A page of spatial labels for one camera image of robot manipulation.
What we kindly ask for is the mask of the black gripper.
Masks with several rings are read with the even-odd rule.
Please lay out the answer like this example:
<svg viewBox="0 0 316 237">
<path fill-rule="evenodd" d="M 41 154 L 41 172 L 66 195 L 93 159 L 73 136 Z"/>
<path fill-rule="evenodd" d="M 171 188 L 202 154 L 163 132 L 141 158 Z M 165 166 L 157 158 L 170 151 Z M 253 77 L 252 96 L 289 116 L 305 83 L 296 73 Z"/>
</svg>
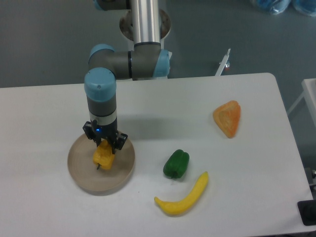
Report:
<svg viewBox="0 0 316 237">
<path fill-rule="evenodd" d="M 112 154 L 121 150 L 128 139 L 128 135 L 118 131 L 117 120 L 107 125 L 100 125 L 97 121 L 87 121 L 82 127 L 87 138 L 93 140 L 96 146 L 101 144 L 101 140 L 107 140 L 111 145 Z"/>
</svg>

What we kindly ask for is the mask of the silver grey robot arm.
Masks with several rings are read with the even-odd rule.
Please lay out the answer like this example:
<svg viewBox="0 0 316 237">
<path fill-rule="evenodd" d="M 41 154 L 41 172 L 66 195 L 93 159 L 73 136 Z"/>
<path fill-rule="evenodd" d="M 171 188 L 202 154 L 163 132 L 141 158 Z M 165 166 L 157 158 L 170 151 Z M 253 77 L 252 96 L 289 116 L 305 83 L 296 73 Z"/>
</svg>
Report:
<svg viewBox="0 0 316 237">
<path fill-rule="evenodd" d="M 118 132 L 116 89 L 118 79 L 161 78 L 169 74 L 170 52 L 160 43 L 160 18 L 156 0 L 96 0 L 99 10 L 129 9 L 132 15 L 134 48 L 115 51 L 98 44 L 90 52 L 84 90 L 90 120 L 83 130 L 99 146 L 106 140 L 112 153 L 121 150 L 128 138 Z"/>
</svg>

